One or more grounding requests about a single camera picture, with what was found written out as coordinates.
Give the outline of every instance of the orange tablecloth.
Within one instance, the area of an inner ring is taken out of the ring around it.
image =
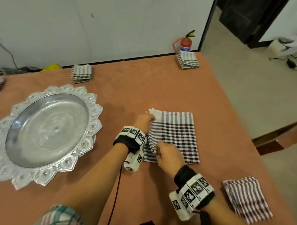
[[[149,108],[193,113],[201,164],[191,167],[215,188],[222,202],[226,202],[221,190],[223,180],[254,176],[274,215],[259,224],[295,224],[210,65],[202,54],[196,55],[200,68],[192,70],[180,70],[175,56],[93,66],[93,81],[75,86],[84,85],[88,92],[96,93],[97,103],[104,107],[99,117],[103,129],[97,134],[94,149],[78,160],[73,171],[57,174],[46,187],[32,183],[15,191],[10,181],[1,182],[1,224],[32,224],[51,205],[59,203],[111,148],[121,128],[131,125]],[[62,69],[7,77],[0,91],[0,118],[32,92],[71,83],[70,72]],[[111,225],[150,220],[156,225],[185,224],[179,221],[169,199],[174,189],[174,182],[156,164],[143,162],[135,173],[123,170]],[[116,185],[99,224],[107,224],[115,191]],[[195,219],[188,223],[197,224]]]

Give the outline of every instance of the fire extinguisher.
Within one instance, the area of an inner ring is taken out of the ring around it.
[[[189,32],[188,34],[186,34],[185,37],[179,38],[177,39],[175,42],[172,43],[173,49],[174,51],[177,53],[174,44],[177,43],[179,40],[180,42],[180,50],[181,51],[186,51],[189,52],[191,50],[191,46],[192,46],[192,40],[190,39],[190,37],[195,37],[194,35],[195,30]]]

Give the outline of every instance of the silver tray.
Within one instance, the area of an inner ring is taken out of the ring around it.
[[[72,171],[93,148],[102,128],[96,94],[67,84],[48,87],[13,105],[0,120],[0,181],[19,190],[34,181],[47,185],[57,172]]]

